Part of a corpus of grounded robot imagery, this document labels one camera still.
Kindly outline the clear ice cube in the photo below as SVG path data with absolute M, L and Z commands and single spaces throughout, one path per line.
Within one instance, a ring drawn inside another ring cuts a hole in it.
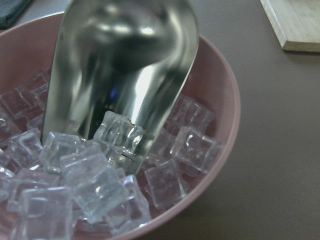
M 143 135 L 143 128 L 134 125 L 126 116 L 106 111 L 93 139 L 133 154 Z

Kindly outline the metal ice scoop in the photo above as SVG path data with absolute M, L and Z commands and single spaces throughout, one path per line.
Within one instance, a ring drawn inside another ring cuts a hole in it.
M 54 49 L 41 138 L 92 139 L 106 111 L 143 129 L 136 174 L 193 66 L 199 27 L 187 0 L 73 0 Z

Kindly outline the pile of ice cubes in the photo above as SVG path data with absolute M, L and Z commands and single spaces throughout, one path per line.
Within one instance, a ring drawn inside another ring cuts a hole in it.
M 151 221 L 188 193 L 184 177 L 206 173 L 220 143 L 206 136 L 215 113 L 181 95 L 141 166 L 109 143 L 51 132 L 40 139 L 51 70 L 0 96 L 0 200 L 18 217 L 11 240 L 69 240 L 87 233 L 121 235 Z

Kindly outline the pink bowl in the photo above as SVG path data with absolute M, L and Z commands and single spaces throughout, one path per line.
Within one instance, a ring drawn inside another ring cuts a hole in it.
M 0 90 L 12 90 L 52 64 L 54 47 L 63 14 L 56 13 L 26 22 L 0 35 Z M 188 178 L 190 192 L 169 210 L 150 209 L 152 221 L 119 235 L 136 240 L 159 228 L 189 207 L 212 184 L 234 146 L 241 116 L 240 93 L 226 59 L 205 37 L 199 38 L 198 54 L 183 90 L 215 113 L 207 134 L 221 142 L 213 167 L 196 178 Z

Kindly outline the bamboo cutting board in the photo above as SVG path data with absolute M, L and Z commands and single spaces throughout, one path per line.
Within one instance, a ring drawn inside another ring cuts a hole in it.
M 262 0 L 260 3 L 284 51 L 320 52 L 318 0 Z

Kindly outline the dark grey folded cloth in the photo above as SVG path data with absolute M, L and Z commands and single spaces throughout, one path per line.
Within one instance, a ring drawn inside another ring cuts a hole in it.
M 0 29 L 11 27 L 31 2 L 31 0 L 0 0 Z

